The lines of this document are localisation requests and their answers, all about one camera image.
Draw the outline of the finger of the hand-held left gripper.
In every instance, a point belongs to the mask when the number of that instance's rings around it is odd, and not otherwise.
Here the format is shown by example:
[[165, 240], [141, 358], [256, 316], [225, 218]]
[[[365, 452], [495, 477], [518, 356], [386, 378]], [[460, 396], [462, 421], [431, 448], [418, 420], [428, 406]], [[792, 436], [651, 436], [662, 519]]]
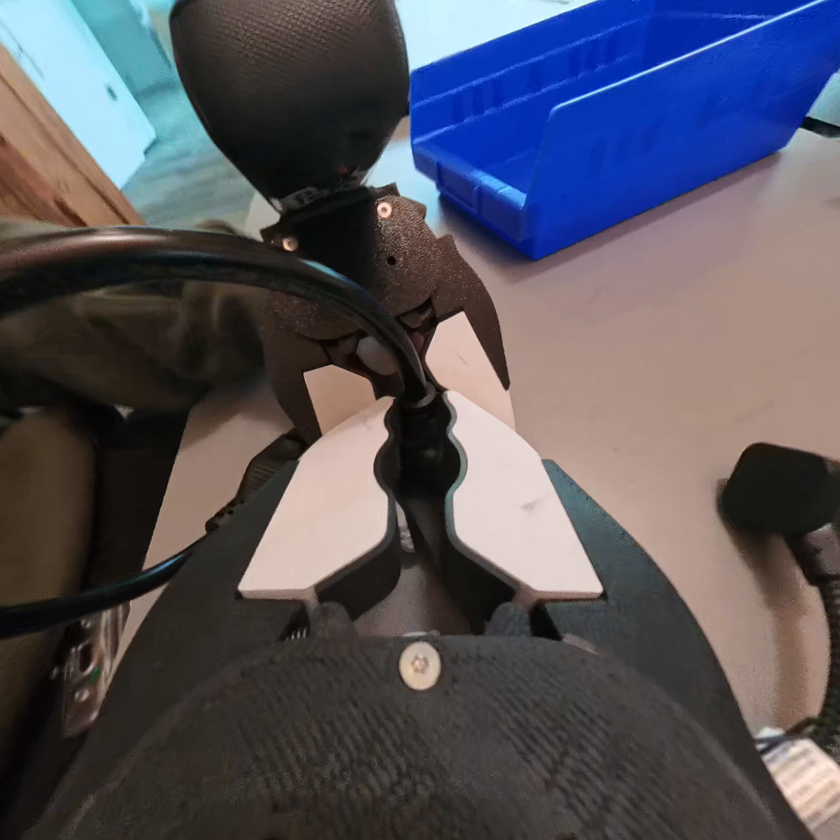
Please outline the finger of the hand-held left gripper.
[[425, 351], [428, 373], [490, 414], [502, 413], [502, 384], [466, 315], [440, 322]]
[[303, 380], [321, 438], [370, 427], [395, 403], [391, 395], [377, 397], [368, 378], [334, 364], [304, 372]]

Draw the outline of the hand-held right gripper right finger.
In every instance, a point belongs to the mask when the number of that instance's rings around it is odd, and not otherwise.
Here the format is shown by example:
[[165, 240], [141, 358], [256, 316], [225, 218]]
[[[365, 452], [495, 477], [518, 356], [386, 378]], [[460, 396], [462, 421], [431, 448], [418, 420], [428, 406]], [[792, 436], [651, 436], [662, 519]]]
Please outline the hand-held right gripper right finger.
[[441, 577], [470, 627], [504, 603], [599, 600], [603, 583], [538, 452], [467, 397], [448, 391], [444, 404], [458, 473], [444, 496]]

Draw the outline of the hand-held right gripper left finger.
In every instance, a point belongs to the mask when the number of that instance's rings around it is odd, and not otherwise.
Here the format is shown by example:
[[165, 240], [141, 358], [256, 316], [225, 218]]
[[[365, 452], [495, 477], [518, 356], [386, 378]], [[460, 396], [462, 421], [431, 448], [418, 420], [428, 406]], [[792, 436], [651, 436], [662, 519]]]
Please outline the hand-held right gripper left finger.
[[238, 583], [247, 600], [336, 602], [351, 618], [393, 592], [401, 574], [394, 398], [326, 433], [300, 458]]

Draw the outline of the person's left forearm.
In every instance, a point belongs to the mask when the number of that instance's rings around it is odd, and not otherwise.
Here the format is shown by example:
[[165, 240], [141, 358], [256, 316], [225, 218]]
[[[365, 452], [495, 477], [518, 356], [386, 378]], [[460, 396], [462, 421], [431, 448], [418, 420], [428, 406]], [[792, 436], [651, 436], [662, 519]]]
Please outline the person's left forearm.
[[2, 318], [2, 414], [73, 402], [191, 407], [265, 371], [270, 292], [194, 279], [60, 297]]

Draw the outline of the blue plastic bin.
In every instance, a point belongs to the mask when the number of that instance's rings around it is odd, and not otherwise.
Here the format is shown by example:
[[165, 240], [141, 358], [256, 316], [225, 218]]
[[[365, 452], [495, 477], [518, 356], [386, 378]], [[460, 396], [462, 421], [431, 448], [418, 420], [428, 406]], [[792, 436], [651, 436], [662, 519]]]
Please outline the blue plastic bin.
[[586, 3], [413, 70], [414, 164], [541, 259], [783, 149], [838, 51], [838, 1]]

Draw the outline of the wooden cabinet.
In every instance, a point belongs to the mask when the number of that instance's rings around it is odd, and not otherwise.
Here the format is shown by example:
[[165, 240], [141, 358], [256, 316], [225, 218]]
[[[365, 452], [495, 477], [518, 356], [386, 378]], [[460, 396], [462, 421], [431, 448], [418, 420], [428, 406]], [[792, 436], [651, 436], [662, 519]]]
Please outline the wooden cabinet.
[[1, 216], [64, 227], [144, 224], [4, 46]]

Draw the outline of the silver metal device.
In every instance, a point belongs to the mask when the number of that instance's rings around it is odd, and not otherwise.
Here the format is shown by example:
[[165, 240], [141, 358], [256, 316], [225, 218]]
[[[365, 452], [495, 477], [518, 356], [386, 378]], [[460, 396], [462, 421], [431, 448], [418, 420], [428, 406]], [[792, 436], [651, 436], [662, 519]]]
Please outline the silver metal device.
[[87, 733], [99, 718], [112, 679], [130, 604], [76, 620], [60, 660], [59, 729], [64, 740]]

